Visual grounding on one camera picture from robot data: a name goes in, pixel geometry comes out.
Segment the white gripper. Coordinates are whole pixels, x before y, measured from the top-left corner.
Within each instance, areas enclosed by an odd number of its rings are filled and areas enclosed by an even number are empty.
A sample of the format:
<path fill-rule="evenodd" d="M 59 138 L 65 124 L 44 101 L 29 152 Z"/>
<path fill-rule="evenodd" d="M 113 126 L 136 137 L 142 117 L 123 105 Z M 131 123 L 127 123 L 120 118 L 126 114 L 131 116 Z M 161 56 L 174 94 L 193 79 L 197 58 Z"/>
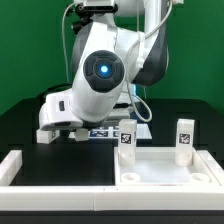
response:
<path fill-rule="evenodd" d="M 39 112 L 41 130 L 73 130 L 83 126 L 83 121 L 72 113 L 70 96 L 70 90 L 46 96 L 46 101 Z"/>

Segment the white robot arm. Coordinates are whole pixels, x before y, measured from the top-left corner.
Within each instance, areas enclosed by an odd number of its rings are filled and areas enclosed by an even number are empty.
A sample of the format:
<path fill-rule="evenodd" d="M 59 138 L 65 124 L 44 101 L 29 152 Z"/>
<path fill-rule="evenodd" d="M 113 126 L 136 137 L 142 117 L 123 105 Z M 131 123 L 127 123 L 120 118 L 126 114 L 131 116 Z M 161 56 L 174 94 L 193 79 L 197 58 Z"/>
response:
<path fill-rule="evenodd" d="M 166 20 L 172 0 L 74 0 L 79 20 L 72 52 L 72 87 L 46 96 L 44 130 L 103 124 L 129 83 L 150 86 L 168 65 Z"/>

